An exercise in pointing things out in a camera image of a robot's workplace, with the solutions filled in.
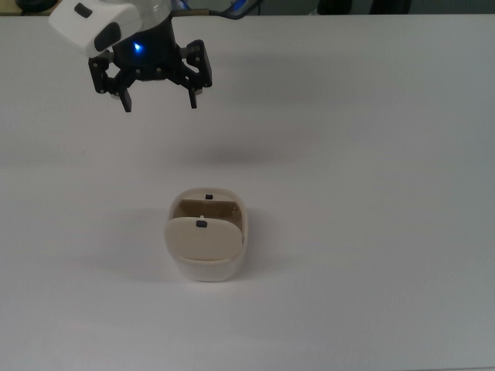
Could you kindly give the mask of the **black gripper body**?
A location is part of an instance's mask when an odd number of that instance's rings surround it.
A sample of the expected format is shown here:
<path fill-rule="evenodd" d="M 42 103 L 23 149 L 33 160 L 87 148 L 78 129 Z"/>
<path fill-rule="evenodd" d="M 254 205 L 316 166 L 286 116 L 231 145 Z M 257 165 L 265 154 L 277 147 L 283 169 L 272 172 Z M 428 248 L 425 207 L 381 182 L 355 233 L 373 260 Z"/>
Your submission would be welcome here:
<path fill-rule="evenodd" d="M 157 80 L 181 69 L 181 55 L 168 17 L 159 25 L 137 32 L 113 45 L 113 63 L 126 78 Z"/>

